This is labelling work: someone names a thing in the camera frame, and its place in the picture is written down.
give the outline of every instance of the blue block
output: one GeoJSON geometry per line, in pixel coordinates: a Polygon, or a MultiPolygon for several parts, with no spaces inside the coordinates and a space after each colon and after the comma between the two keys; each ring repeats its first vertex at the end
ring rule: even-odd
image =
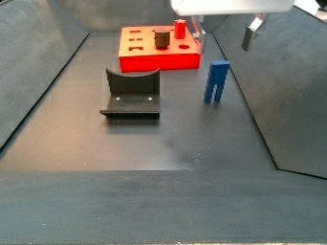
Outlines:
{"type": "Polygon", "coordinates": [[[229,61],[212,61],[209,66],[209,74],[207,79],[207,88],[204,92],[204,102],[209,103],[215,92],[215,102],[220,101],[223,86],[229,68],[229,61]]]}

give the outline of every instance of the red block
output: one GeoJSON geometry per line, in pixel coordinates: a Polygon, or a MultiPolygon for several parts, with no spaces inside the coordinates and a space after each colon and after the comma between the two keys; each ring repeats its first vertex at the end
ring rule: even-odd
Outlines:
{"type": "Polygon", "coordinates": [[[122,73],[196,69],[200,54],[197,44],[189,30],[185,38],[176,39],[173,26],[125,27],[121,29],[118,61],[122,73]],[[157,50],[155,46],[155,30],[161,27],[171,31],[169,46],[157,50]]]}
{"type": "Polygon", "coordinates": [[[176,39],[185,38],[187,20],[175,20],[175,37],[176,39]]]}

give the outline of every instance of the hole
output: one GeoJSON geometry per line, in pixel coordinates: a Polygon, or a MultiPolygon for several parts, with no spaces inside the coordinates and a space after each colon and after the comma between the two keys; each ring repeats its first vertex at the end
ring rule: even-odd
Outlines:
{"type": "Polygon", "coordinates": [[[129,51],[132,51],[132,50],[142,50],[142,47],[129,47],[129,49],[128,49],[129,51]]]}
{"type": "Polygon", "coordinates": [[[189,45],[187,45],[187,44],[180,44],[180,45],[179,45],[179,48],[183,49],[183,50],[187,50],[187,49],[189,49],[189,45]]]}

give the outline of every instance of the red base with holes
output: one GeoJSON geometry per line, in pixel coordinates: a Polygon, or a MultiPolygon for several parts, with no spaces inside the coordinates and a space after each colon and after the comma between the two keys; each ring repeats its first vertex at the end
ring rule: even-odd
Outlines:
{"type": "Polygon", "coordinates": [[[185,38],[176,39],[173,26],[160,26],[169,30],[169,46],[155,47],[155,30],[159,26],[125,27],[121,29],[118,61],[122,73],[161,70],[196,69],[199,48],[185,29],[185,38]]]}

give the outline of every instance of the dark gray panel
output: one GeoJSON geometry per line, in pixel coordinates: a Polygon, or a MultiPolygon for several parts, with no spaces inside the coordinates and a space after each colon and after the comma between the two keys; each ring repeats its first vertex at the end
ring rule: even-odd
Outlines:
{"type": "Polygon", "coordinates": [[[228,15],[207,15],[204,16],[204,21],[201,24],[201,28],[207,33],[212,33],[217,27],[223,24],[224,20],[227,19],[228,15]]]}
{"type": "Polygon", "coordinates": [[[0,170],[275,169],[229,73],[221,103],[203,102],[209,63],[223,59],[212,35],[199,69],[160,73],[159,123],[106,121],[104,69],[118,72],[118,37],[88,37],[0,154],[0,170]]]}
{"type": "Polygon", "coordinates": [[[88,32],[56,1],[0,7],[0,147],[14,131],[88,32]]]}
{"type": "Polygon", "coordinates": [[[327,242],[327,182],[280,171],[6,172],[0,187],[0,244],[327,242]]]}
{"type": "Polygon", "coordinates": [[[160,93],[160,70],[142,75],[129,76],[105,69],[110,95],[156,94],[160,93]]]}
{"type": "Polygon", "coordinates": [[[121,27],[172,25],[168,0],[58,0],[92,33],[120,33],[121,27]]]}
{"type": "Polygon", "coordinates": [[[293,8],[271,14],[251,43],[252,16],[229,16],[215,32],[265,143],[281,169],[327,177],[327,25],[293,8]]]}

